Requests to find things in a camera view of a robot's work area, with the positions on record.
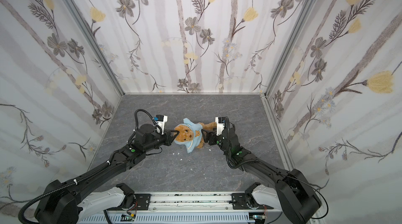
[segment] brown teddy bear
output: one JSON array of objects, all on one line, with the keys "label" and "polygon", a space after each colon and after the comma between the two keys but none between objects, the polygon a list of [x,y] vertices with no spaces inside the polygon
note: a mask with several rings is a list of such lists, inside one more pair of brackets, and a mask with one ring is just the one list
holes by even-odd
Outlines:
[{"label": "brown teddy bear", "polygon": [[216,128],[216,122],[211,122],[209,124],[195,124],[185,118],[183,124],[179,124],[174,128],[176,131],[179,131],[174,142],[185,145],[187,152],[190,153],[193,151],[194,147],[202,148],[204,145],[204,138],[201,129],[212,131],[214,128]]}]

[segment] wallpapered wall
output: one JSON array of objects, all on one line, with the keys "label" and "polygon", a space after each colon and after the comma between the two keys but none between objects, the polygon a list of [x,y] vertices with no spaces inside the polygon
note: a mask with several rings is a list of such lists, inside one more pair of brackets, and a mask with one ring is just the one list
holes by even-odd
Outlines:
[{"label": "wallpapered wall", "polygon": [[400,222],[401,22],[401,0],[317,0],[269,95],[326,224]]},{"label": "wallpapered wall", "polygon": [[0,2],[0,219],[19,223],[50,181],[87,171],[120,96],[62,0]]},{"label": "wallpapered wall", "polygon": [[74,0],[125,92],[263,92],[304,0]]}]

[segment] light blue hoodie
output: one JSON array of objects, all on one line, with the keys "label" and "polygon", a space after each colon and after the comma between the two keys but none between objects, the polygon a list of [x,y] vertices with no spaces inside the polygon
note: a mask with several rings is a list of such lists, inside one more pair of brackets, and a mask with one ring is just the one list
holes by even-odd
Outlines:
[{"label": "light blue hoodie", "polygon": [[193,132],[194,132],[194,137],[193,140],[191,141],[185,141],[185,142],[179,142],[179,141],[174,141],[176,144],[179,145],[185,145],[186,146],[186,150],[187,153],[190,153],[194,150],[194,148],[196,146],[198,146],[201,142],[201,138],[202,138],[202,133],[201,133],[201,129],[202,129],[202,125],[200,124],[195,124],[193,122],[191,122],[188,118],[183,119],[183,124],[180,124],[183,126],[188,126]]}]

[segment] robotic arm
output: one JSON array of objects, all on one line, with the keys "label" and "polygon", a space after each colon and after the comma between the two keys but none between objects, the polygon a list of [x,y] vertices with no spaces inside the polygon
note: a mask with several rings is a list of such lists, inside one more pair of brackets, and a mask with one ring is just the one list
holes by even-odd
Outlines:
[{"label": "robotic arm", "polygon": [[[151,118],[153,125],[144,124],[138,128],[138,111],[143,111]],[[127,145],[114,151],[109,159],[90,171],[61,183],[56,180],[45,189],[44,194],[36,197],[21,208],[18,219],[23,224],[36,224],[24,217],[25,210],[39,201],[35,218],[40,224],[73,224],[91,216],[99,210],[112,206],[130,208],[136,202],[134,191],[124,183],[112,189],[93,193],[106,181],[123,173],[145,157],[148,151],[158,149],[162,145],[170,146],[178,135],[178,131],[165,130],[167,116],[152,117],[147,111],[135,111],[135,130],[127,141]],[[253,153],[240,146],[235,134],[235,127],[230,127],[227,117],[217,117],[217,130],[202,130],[204,141],[209,145],[218,145],[224,151],[227,163],[232,169],[241,169],[252,173],[266,181],[271,187],[255,183],[246,190],[247,206],[266,205],[269,199],[276,199],[277,206],[294,224],[306,223],[321,206],[321,201],[307,186],[308,181],[303,174],[294,169],[287,171],[260,161]]]}]

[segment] teddy bear's face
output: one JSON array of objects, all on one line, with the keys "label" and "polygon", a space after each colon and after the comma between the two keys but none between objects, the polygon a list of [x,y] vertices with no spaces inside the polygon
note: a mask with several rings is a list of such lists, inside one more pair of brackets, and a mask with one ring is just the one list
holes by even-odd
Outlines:
[{"label": "teddy bear's face", "polygon": [[185,142],[185,141],[193,140],[194,133],[188,126],[178,125],[174,129],[176,131],[179,131],[179,134],[177,135],[177,137],[174,140],[176,140],[178,142]]}]

